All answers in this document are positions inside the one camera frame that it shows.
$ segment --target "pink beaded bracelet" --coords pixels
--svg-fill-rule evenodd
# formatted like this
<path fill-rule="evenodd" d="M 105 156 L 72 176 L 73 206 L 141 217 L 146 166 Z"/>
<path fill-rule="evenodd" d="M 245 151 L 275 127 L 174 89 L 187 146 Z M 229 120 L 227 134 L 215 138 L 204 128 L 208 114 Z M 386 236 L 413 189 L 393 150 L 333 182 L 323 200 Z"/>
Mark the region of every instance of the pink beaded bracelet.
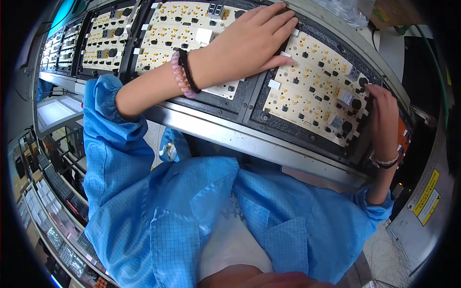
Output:
<path fill-rule="evenodd" d="M 187 82 L 184 68 L 178 64 L 179 52 L 176 51 L 171 57 L 171 68 L 173 69 L 173 75 L 177 81 L 178 86 L 181 88 L 181 92 L 187 98 L 195 98 L 195 92 L 190 88 L 189 82 Z"/>

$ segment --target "warning sticker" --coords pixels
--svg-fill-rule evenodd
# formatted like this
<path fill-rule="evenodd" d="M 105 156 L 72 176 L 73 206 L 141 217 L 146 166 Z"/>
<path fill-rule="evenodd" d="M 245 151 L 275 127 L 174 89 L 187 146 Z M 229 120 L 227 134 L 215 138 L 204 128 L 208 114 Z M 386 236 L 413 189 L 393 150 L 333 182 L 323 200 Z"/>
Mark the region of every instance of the warning sticker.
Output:
<path fill-rule="evenodd" d="M 436 189 L 434 189 L 421 210 L 421 213 L 418 215 L 418 219 L 423 226 L 426 225 L 427 220 L 431 217 L 432 212 L 434 212 L 435 207 L 437 207 L 437 204 L 440 201 L 440 198 L 440 194 Z"/>
<path fill-rule="evenodd" d="M 431 179 L 429 180 L 429 183 L 427 184 L 426 189 L 424 190 L 423 194 L 421 195 L 420 200 L 418 201 L 418 203 L 416 203 L 416 206 L 413 209 L 413 213 L 416 216 L 419 216 L 424 206 L 426 205 L 427 201 L 429 200 L 429 197 L 431 196 L 432 191 L 435 188 L 435 184 L 437 183 L 439 176 L 440 176 L 440 173 L 434 169 L 434 172 L 432 173 Z"/>

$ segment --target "green cable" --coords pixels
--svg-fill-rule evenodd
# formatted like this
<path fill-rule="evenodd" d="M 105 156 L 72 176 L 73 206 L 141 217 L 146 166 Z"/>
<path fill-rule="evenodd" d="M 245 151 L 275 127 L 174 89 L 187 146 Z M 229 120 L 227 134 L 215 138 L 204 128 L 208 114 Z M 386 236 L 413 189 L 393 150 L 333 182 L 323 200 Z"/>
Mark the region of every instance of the green cable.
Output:
<path fill-rule="evenodd" d="M 424 43 L 427 46 L 429 52 L 431 53 L 432 60 L 434 61 L 435 67 L 437 68 L 437 75 L 438 75 L 438 80 L 440 82 L 440 87 L 442 88 L 442 97 L 443 97 L 443 108 L 445 110 L 445 130 L 448 127 L 448 101 L 447 101 L 447 92 L 445 91 L 445 82 L 443 81 L 442 78 L 442 72 L 440 71 L 440 67 L 438 66 L 437 58 L 435 58 L 434 51 L 432 50 L 431 45 L 429 45 L 429 41 L 427 41 L 426 36 L 424 35 L 423 31 L 419 27 L 419 25 L 415 24 L 416 29 L 418 29 L 419 33 L 421 34 L 421 37 L 424 39 Z"/>

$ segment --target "white circuit board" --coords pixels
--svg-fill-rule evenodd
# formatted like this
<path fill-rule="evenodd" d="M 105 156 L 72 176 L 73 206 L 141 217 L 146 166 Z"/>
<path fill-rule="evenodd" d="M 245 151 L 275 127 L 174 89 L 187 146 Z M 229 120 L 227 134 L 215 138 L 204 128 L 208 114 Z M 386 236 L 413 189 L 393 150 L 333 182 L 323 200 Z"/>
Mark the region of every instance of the white circuit board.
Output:
<path fill-rule="evenodd" d="M 297 65 L 279 67 L 269 83 L 271 91 L 263 110 L 267 108 L 270 114 L 342 147 L 348 145 L 347 139 L 358 137 L 359 120 L 363 114 L 368 115 L 368 95 L 359 79 L 365 78 L 367 83 L 368 79 L 333 49 L 297 30 L 281 55 L 290 56 Z M 360 106 L 359 109 L 353 109 L 349 103 L 352 96 L 355 108 Z M 348 133 L 343 131 L 346 122 L 352 124 L 346 124 Z"/>
<path fill-rule="evenodd" d="M 70 67 L 72 66 L 72 60 L 74 59 L 75 46 L 77 44 L 78 34 L 82 27 L 82 23 L 76 24 L 71 27 L 67 27 L 64 32 L 64 38 L 61 44 L 61 51 L 58 58 L 59 67 Z"/>
<path fill-rule="evenodd" d="M 135 50 L 139 54 L 135 71 L 143 74 L 170 61 L 174 53 L 173 48 L 190 51 L 206 46 L 208 43 L 197 42 L 199 41 L 196 39 L 199 28 L 207 29 L 213 38 L 235 21 L 236 11 L 245 12 L 224 6 L 224 16 L 222 18 L 213 17 L 207 14 L 209 6 L 209 3 L 200 2 L 154 3 L 152 6 L 156 8 L 154 15 L 149 24 L 142 27 L 146 34 L 141 48 Z M 232 100 L 239 82 L 231 81 L 203 89 L 203 91 Z"/>
<path fill-rule="evenodd" d="M 41 69 L 54 70 L 58 58 L 59 47 L 61 45 L 61 37 L 62 32 L 59 32 L 46 42 L 40 62 Z"/>
<path fill-rule="evenodd" d="M 120 68 L 128 39 L 126 24 L 133 6 L 107 12 L 91 19 L 83 53 L 83 68 L 112 71 Z"/>

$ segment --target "hand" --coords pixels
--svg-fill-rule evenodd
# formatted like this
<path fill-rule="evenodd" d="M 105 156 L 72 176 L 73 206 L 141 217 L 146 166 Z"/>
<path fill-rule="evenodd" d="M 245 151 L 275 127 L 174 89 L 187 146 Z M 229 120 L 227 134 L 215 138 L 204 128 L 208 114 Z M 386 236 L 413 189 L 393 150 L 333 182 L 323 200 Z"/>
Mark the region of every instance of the hand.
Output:
<path fill-rule="evenodd" d="M 294 65 L 286 56 L 274 56 L 298 23 L 293 11 L 276 15 L 285 3 L 260 6 L 240 16 L 208 46 L 191 51 L 191 74 L 199 88 L 239 80 L 267 69 Z"/>
<path fill-rule="evenodd" d="M 397 156 L 398 147 L 399 109 L 397 100 L 387 89 L 379 85 L 367 85 L 366 88 L 374 97 L 372 137 L 375 158 L 380 161 L 393 160 Z"/>

